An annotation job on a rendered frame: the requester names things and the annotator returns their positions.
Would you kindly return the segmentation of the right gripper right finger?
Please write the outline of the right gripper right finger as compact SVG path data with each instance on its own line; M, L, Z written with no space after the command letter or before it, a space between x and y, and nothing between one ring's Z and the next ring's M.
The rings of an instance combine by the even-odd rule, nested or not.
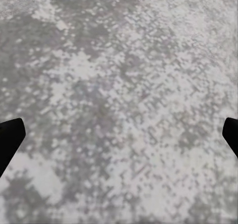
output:
M238 120L228 117L225 120L222 135L238 158Z

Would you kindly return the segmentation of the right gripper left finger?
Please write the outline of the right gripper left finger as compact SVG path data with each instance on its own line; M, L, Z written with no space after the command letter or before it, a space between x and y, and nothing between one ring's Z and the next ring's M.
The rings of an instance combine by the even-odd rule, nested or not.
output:
M0 177L26 136L23 120L0 123Z

